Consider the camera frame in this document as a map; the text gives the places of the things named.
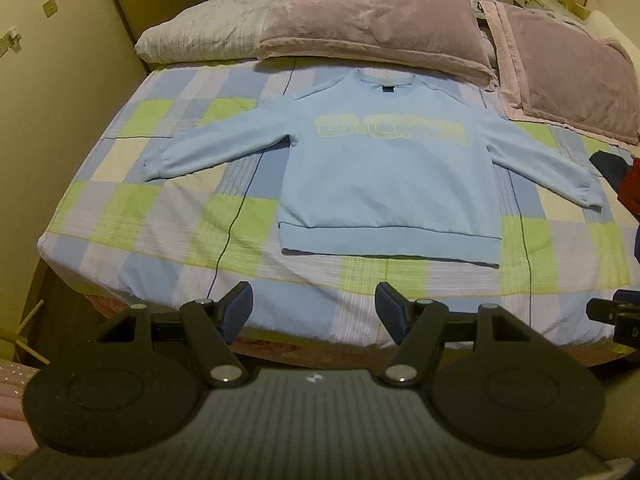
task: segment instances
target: velvet pillow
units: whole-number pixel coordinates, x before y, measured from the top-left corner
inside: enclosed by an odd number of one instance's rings
[[[617,41],[596,40],[539,12],[481,5],[494,36],[508,118],[568,126],[609,144],[638,144],[638,80]]]
[[[275,0],[256,55],[386,61],[497,83],[472,0]]]

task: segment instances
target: light blue sweatshirt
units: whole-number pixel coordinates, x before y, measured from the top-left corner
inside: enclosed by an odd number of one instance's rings
[[[210,168],[290,138],[277,212],[284,249],[500,263],[492,164],[580,206],[602,199],[591,174],[432,78],[360,70],[172,139],[145,177]]]

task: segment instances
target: checkered blanket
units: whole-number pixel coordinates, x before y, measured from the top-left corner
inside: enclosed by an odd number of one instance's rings
[[[209,170],[145,183],[142,161],[174,136],[297,92],[359,63],[280,58],[156,70],[91,150],[39,240],[42,257],[75,290],[126,303],[177,307],[217,299],[239,280],[254,288],[254,337],[351,347],[392,345],[374,310],[380,281],[409,298],[474,312],[497,302],[556,344],[596,342],[611,327],[586,319],[591,297],[640,285],[633,257],[638,222],[602,177],[601,212],[583,210],[494,166],[502,212],[499,269],[460,262],[283,254],[275,212],[286,143]],[[441,81],[473,106],[494,94]],[[597,174],[596,150],[628,153],[554,126],[517,123]],[[393,173],[402,168],[385,168]]]

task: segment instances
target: green square pattern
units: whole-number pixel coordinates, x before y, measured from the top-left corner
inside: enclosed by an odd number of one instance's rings
[[[243,99],[239,97],[213,99],[207,111],[200,119],[200,126],[213,121],[224,121],[229,117],[247,112],[255,107],[256,99]]]
[[[500,294],[556,294],[558,266],[554,255],[551,229],[545,219],[502,217],[500,258]]]
[[[385,281],[406,298],[424,298],[427,293],[428,260],[389,259]]]
[[[160,186],[118,184],[107,202],[90,241],[130,251]]]
[[[73,206],[78,200],[81,191],[84,189],[85,182],[72,182],[69,187],[66,188],[62,199],[56,207],[56,212],[53,214],[53,218],[47,227],[47,232],[59,233],[64,225],[66,215],[71,211]]]
[[[173,104],[172,99],[142,101],[123,124],[118,137],[151,137]]]
[[[338,288],[370,296],[379,282],[386,280],[386,258],[343,256]]]
[[[618,226],[613,222],[606,224],[587,223],[591,241],[598,255],[600,289],[618,288],[630,283],[629,271],[625,261],[625,248]]]
[[[511,121],[511,124],[515,124],[519,128],[523,129],[531,137],[536,139],[538,142],[544,144],[548,148],[551,148],[556,152],[559,151],[558,144],[556,143],[556,140],[554,139],[554,136],[551,133],[551,130],[546,124],[527,123],[523,121]]]
[[[191,237],[185,263],[199,267],[216,267],[222,253],[229,226],[242,197],[214,194],[205,204],[200,222]],[[242,211],[231,229],[231,241],[220,260],[220,269],[255,276],[261,250],[275,216],[277,200],[247,197]]]
[[[595,152],[607,152],[609,153],[609,145],[601,140],[591,139],[591,137],[579,136],[584,143],[584,149],[589,156]]]
[[[551,228],[543,218],[522,218],[527,254],[531,263],[532,294],[558,293],[558,264]]]
[[[520,218],[502,216],[500,245],[500,294],[524,294],[529,291],[529,264],[522,240]]]

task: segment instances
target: sweatshirt collar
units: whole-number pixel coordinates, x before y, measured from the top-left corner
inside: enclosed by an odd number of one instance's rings
[[[356,77],[359,78],[361,81],[378,84],[380,86],[411,85],[415,81],[415,74],[406,74],[403,76],[396,76],[396,77],[389,77],[389,78],[376,77],[376,76],[364,73],[364,71],[361,68],[356,69]]]

